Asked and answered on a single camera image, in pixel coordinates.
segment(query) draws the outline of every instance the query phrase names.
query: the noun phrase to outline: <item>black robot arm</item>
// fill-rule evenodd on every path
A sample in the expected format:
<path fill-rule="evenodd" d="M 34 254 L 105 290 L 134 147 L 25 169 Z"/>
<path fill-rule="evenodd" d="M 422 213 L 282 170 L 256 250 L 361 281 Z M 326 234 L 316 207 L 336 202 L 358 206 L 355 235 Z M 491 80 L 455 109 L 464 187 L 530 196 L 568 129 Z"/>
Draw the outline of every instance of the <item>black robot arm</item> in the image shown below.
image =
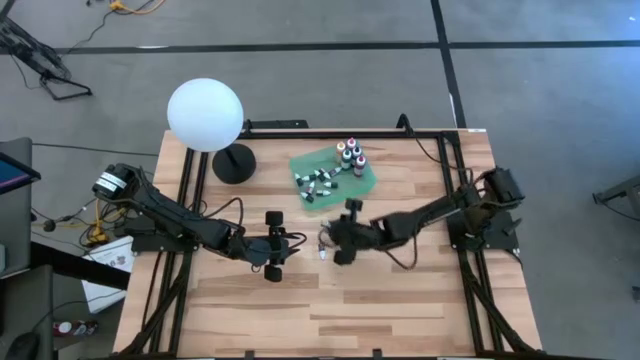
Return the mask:
<path fill-rule="evenodd" d="M 153 221 L 152 231 L 175 239 L 192 239 L 220 256 L 243 260 L 253 266 L 284 264 L 299 250 L 288 239 L 300 239 L 299 233 L 286 233 L 282 213 L 268 212 L 269 235 L 246 237 L 245 228 L 224 219 L 194 214 L 166 197 L 145 177 L 144 171 L 126 164 L 109 165 L 92 188 L 95 196 L 120 208 L 135 210 Z M 265 276 L 268 280 L 279 281 Z"/>
<path fill-rule="evenodd" d="M 482 194 L 475 186 L 481 180 L 484 181 Z M 523 199 L 511 172 L 495 168 L 480 175 L 473 184 L 460 186 L 450 196 L 410 212 L 394 212 L 373 219 L 369 225 L 356 222 L 362 201 L 348 199 L 349 214 L 329 222 L 323 232 L 340 248 L 334 255 L 334 262 L 347 265 L 355 260 L 358 250 L 388 251 L 405 245 L 424 227 L 459 212 L 463 214 L 465 236 L 482 238 L 485 231 L 495 227 L 492 221 L 498 213 L 517 207 Z M 518 224 L 516 221 L 505 227 L 513 230 Z"/>

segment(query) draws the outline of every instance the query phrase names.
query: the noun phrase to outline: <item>green mat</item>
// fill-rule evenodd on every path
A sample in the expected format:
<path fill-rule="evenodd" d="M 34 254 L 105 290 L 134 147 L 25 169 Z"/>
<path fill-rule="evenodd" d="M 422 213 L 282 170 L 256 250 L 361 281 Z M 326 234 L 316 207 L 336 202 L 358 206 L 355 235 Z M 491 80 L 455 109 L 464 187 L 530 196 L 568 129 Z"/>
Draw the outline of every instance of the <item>green mat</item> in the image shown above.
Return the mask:
<path fill-rule="evenodd" d="M 298 187 L 295 182 L 294 175 L 298 174 L 301 177 L 313 174 L 314 170 L 320 168 L 325 169 L 327 172 L 331 169 L 338 167 L 338 163 L 335 159 L 336 149 L 334 146 L 326 149 L 318 150 L 309 154 L 292 158 L 289 161 L 289 167 L 291 168 L 291 183 L 297 192 L 303 192 L 309 186 L 309 182 L 305 182 L 303 186 Z M 337 182 L 337 189 L 328 189 L 322 185 L 324 181 L 316 180 L 316 186 L 313 192 L 313 203 L 306 201 L 300 196 L 300 201 L 305 210 L 318 210 L 334 204 L 344 204 L 347 198 L 355 198 L 360 195 L 366 194 L 376 184 L 376 176 L 373 174 L 371 166 L 367 164 L 364 168 L 364 172 L 361 177 L 353 175 L 353 167 L 349 170 L 342 170 L 340 173 L 329 180 L 331 182 Z M 329 190 L 331 195 L 329 196 L 316 196 L 316 190 Z"/>

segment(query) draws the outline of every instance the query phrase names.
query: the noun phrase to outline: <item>gray floor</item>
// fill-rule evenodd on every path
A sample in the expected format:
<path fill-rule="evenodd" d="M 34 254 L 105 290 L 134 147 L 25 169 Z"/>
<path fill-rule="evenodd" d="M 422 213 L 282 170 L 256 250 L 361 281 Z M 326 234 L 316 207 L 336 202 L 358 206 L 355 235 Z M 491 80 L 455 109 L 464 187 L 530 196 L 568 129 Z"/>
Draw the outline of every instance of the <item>gray floor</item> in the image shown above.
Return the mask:
<path fill-rule="evenodd" d="M 441 2 L 451 41 L 640 39 L 636 1 Z M 41 41 L 69 47 L 105 12 L 104 2 L 21 0 L 10 16 Z M 89 46 L 435 39 L 428 0 L 167 0 L 153 15 L 110 16 Z M 640 305 L 630 296 L 631 285 L 640 284 L 640 224 L 591 200 L 592 192 L 640 173 L 639 52 L 452 54 L 468 126 L 488 129 L 497 162 L 515 171 L 528 195 L 517 211 L 524 217 L 522 258 L 542 342 L 552 353 L 640 353 Z M 0 140 L 30 136 L 157 152 L 171 92 L 195 77 L 229 84 L 254 120 L 388 127 L 406 112 L 415 126 L 454 126 L 438 50 L 71 55 L 65 62 L 95 97 L 55 103 L 42 90 L 24 89 L 11 59 L 0 57 Z M 116 161 L 155 165 L 152 158 L 37 148 L 34 166 L 43 181 L 34 186 L 34 205 L 52 215 L 76 209 Z M 77 236 L 54 234 L 71 242 Z M 75 280 L 56 281 L 57 302 L 82 297 Z M 107 354 L 118 318 L 117 307 L 101 314 L 102 334 L 62 358 Z"/>

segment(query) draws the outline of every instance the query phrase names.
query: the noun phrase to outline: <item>wooden table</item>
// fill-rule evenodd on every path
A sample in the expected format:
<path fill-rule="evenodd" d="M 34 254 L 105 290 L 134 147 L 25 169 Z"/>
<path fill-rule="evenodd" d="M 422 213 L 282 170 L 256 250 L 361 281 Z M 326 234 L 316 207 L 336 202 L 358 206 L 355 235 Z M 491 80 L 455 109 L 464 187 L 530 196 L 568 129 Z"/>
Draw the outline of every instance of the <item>wooden table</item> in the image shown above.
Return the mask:
<path fill-rule="evenodd" d="M 485 132 L 460 130 L 459 134 L 466 166 L 476 174 L 494 167 Z M 335 141 L 239 142 L 253 149 L 257 170 L 247 182 L 234 186 L 222 184 L 209 166 L 203 194 L 209 209 L 241 196 L 249 234 L 264 234 L 265 211 L 279 210 L 284 212 L 284 226 L 306 233 L 309 240 L 300 253 L 287 260 L 281 283 L 265 281 L 262 274 L 252 273 L 247 263 L 198 251 L 193 259 L 179 356 L 243 356 L 245 350 L 256 350 L 257 356 L 370 356 L 373 348 L 381 348 L 389 356 L 474 353 L 458 259 L 450 248 L 444 222 L 420 233 L 418 265 L 411 272 L 394 265 L 384 253 L 373 251 L 360 252 L 351 266 L 333 264 L 332 253 L 323 261 L 317 251 L 319 224 L 336 218 L 343 206 L 305 212 L 292 186 L 288 160 Z M 362 221 L 395 210 L 412 210 L 445 194 L 441 165 L 429 160 L 415 141 L 361 142 L 378 177 L 373 191 L 362 197 Z M 425 139 L 422 143 L 432 155 L 438 155 L 435 141 Z M 177 195 L 185 152 L 167 131 L 154 184 L 170 197 Z M 453 152 L 448 153 L 450 163 L 455 164 Z M 193 161 L 187 204 L 193 195 L 198 156 Z M 219 216 L 236 221 L 238 207 L 231 206 Z M 412 246 L 394 254 L 410 262 Z M 504 251 L 485 254 L 496 305 L 526 342 L 540 348 L 520 265 Z M 129 344 L 140 329 L 155 258 L 155 254 L 144 254 L 135 261 L 114 351 Z M 485 347 L 491 348 L 486 316 L 479 303 L 478 308 Z M 169 311 L 161 350 L 167 348 L 172 318 Z"/>

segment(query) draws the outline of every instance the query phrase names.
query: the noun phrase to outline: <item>lamp base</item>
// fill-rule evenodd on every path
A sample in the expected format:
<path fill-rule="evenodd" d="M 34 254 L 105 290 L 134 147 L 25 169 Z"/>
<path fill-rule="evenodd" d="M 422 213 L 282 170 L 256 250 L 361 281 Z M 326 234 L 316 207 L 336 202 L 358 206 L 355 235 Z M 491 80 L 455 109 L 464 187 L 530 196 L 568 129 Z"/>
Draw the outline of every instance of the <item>lamp base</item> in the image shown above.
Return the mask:
<path fill-rule="evenodd" d="M 225 184 L 240 184 L 256 171 L 253 151 L 242 144 L 231 144 L 213 157 L 213 172 Z"/>

